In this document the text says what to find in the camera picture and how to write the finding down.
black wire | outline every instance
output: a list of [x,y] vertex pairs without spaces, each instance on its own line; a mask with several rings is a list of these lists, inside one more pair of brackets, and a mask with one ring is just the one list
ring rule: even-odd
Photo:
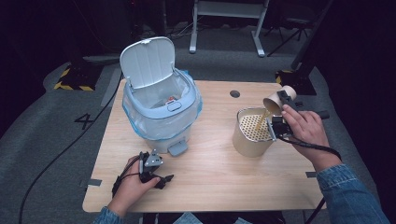
[[306,222],[305,210],[303,210],[303,220],[304,220],[304,223],[305,223]]
[[30,191],[32,190],[33,186],[35,185],[35,183],[37,182],[37,180],[51,167],[51,165],[53,163],[55,163],[71,146],[73,146],[90,128],[91,126],[99,119],[99,117],[102,115],[102,113],[105,111],[105,109],[107,108],[107,106],[110,104],[110,102],[113,100],[114,96],[117,93],[117,90],[119,89],[119,85],[117,85],[116,90],[114,91],[113,95],[111,96],[111,98],[108,100],[108,102],[106,103],[106,105],[103,107],[103,109],[99,112],[99,114],[96,116],[96,118],[88,125],[88,127],[84,130],[84,132],[82,132],[69,146],[67,146],[61,153],[59,153],[41,172],[40,174],[38,174],[38,176],[35,178],[35,180],[32,182],[32,184],[30,185],[29,189],[26,190],[26,193],[23,197],[22,203],[21,203],[21,207],[20,207],[20,215],[19,215],[19,223],[22,224],[22,215],[23,215],[23,207],[26,203],[26,199],[27,196],[29,195]]
[[120,53],[120,51],[122,49],[120,48],[116,48],[116,47],[108,47],[107,45],[105,45],[102,40],[95,34],[95,32],[93,31],[93,29],[91,28],[90,24],[88,23],[87,19],[85,18],[84,14],[82,13],[81,9],[79,8],[78,4],[76,3],[75,0],[72,0],[72,2],[74,3],[76,9],[78,10],[79,15],[82,17],[82,19],[84,20],[84,23],[87,25],[88,29],[90,30],[91,34],[93,35],[93,37],[96,39],[96,41],[98,41],[98,43],[104,47],[105,49],[110,50],[111,52],[115,52],[115,53]]
[[125,175],[125,176],[122,177],[121,181],[122,181],[123,179],[125,179],[125,177],[131,176],[131,175],[139,175],[139,173],[134,173],[134,174],[130,174],[130,175]]
[[311,223],[311,221],[317,216],[317,214],[319,213],[320,209],[323,207],[323,204],[325,202],[326,201],[324,201],[324,198],[322,198],[322,200],[320,200],[320,203],[318,204],[317,208],[314,210],[314,212],[309,217],[309,219],[305,222],[305,224],[310,224]]
[[[297,146],[300,146],[300,147],[310,147],[310,148],[314,148],[314,149],[317,149],[317,150],[322,150],[322,151],[330,152],[330,153],[334,154],[335,156],[337,156],[337,157],[340,159],[340,161],[341,161],[341,155],[340,155],[340,153],[339,153],[338,151],[336,151],[335,149],[330,148],[330,147],[319,146],[319,145],[316,145],[316,144],[306,143],[305,141],[300,140],[300,139],[296,138],[295,136],[293,136],[293,137],[294,137],[295,139],[297,139],[298,142],[286,140],[286,139],[283,138],[282,136],[279,136],[278,138],[279,138],[280,140],[286,142],[286,143],[294,144],[294,145],[297,145]],[[305,224],[310,224],[310,223],[312,222],[312,220],[317,216],[317,214],[319,213],[320,209],[323,207],[323,204],[325,204],[325,203],[326,203],[326,201],[324,200],[324,198],[322,198],[322,199],[320,200],[320,203],[318,204],[318,206],[315,208],[314,212],[311,214],[311,216],[310,216],[310,217],[308,218],[308,220],[305,222]]]
[[86,62],[89,63],[89,65],[92,66],[108,66],[111,64],[119,63],[120,62],[120,57],[115,58],[115,59],[107,59],[107,60],[101,60],[101,61],[96,61],[96,60],[90,60],[90,59],[84,59]]
[[120,175],[120,177],[123,177],[123,176],[125,175],[125,173],[129,170],[129,168],[131,168],[131,166],[134,165],[134,163],[135,163],[137,160],[139,160],[138,157],[134,158],[134,160],[131,161],[131,163],[129,163],[129,164],[125,167],[125,169],[122,171],[122,174]]
[[334,154],[335,156],[337,156],[338,159],[341,160],[341,155],[340,155],[340,153],[339,153],[338,151],[336,151],[335,149],[332,149],[332,148],[330,148],[330,147],[319,146],[319,145],[316,145],[316,144],[310,144],[310,143],[307,143],[307,142],[305,142],[305,141],[302,141],[302,140],[296,138],[295,136],[293,136],[293,137],[294,137],[295,139],[297,139],[298,142],[286,140],[286,139],[283,138],[282,136],[279,136],[278,138],[279,138],[280,140],[284,141],[284,142],[287,142],[287,143],[290,143],[290,144],[294,144],[294,145],[297,145],[297,146],[300,146],[300,147],[310,147],[310,148],[313,148],[313,149],[317,149],[317,150],[322,150],[322,151],[330,152],[330,153]]
[[[184,27],[180,27],[180,28],[176,28],[176,26],[173,27],[169,27],[167,28],[168,30],[170,30],[170,32],[165,31],[165,34],[163,36],[168,37],[171,40],[177,40],[180,39],[182,37],[184,37],[185,35],[191,35],[192,33],[186,33],[189,30],[192,29],[193,23],[187,24]],[[202,25],[198,23],[197,26],[197,32],[201,32],[203,31],[205,28],[200,28]],[[155,32],[153,32],[151,29],[145,30],[143,32],[142,35],[140,35],[141,38],[151,38],[157,36],[157,34],[155,34]]]

blue jacket sleeve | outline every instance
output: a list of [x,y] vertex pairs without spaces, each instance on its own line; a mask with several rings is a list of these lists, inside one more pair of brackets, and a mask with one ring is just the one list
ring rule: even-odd
[[389,223],[374,195],[345,164],[319,172],[317,179],[331,223]]
[[121,224],[123,223],[122,218],[117,214],[109,210],[107,207],[103,207],[99,216],[93,222],[93,224]]

wooden table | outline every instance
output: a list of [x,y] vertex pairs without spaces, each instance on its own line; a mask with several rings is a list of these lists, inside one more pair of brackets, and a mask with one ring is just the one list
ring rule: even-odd
[[[195,81],[204,101],[191,126],[189,149],[178,157],[161,154],[156,175],[175,175],[164,189],[151,189],[130,211],[254,211],[314,209],[322,194],[312,164],[291,145],[276,141],[258,158],[248,158],[233,147],[236,113],[262,106],[262,99],[281,87],[275,83]],[[88,186],[86,212],[99,212],[111,201],[111,189],[127,160],[151,150],[138,137],[121,107],[120,87],[92,172],[101,185]],[[230,91],[239,91],[233,98]]]

light blue plastic container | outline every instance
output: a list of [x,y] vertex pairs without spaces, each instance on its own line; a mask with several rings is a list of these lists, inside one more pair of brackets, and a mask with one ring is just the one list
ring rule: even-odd
[[120,56],[127,79],[122,107],[134,131],[159,153],[187,150],[191,125],[202,110],[193,79],[175,68],[175,48],[166,37],[127,47]]

black device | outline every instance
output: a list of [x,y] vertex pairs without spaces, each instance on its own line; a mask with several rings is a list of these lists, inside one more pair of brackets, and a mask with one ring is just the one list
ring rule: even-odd
[[140,152],[139,157],[135,157],[134,160],[128,164],[121,175],[117,176],[116,182],[113,185],[113,189],[111,190],[114,195],[116,195],[117,190],[119,189],[122,179],[129,176],[126,175],[126,172],[134,165],[135,162],[139,161],[139,173],[129,174],[129,175],[139,175],[142,183],[146,183],[150,181],[154,177],[159,177],[161,180],[155,185],[156,189],[163,189],[166,185],[166,182],[170,182],[174,175],[168,175],[166,177],[161,177],[155,175],[154,172],[163,164],[163,158],[158,156],[156,149],[153,149],[151,154],[148,152]]
[[[303,107],[303,102],[293,102],[291,97],[286,91],[277,91],[277,96],[283,105],[289,105],[294,110],[298,111],[299,108]],[[330,117],[327,110],[316,112],[321,119],[328,119]],[[270,132],[273,132],[276,138],[292,136],[293,132],[287,122],[283,120],[281,116],[273,116],[271,125],[268,126]]]

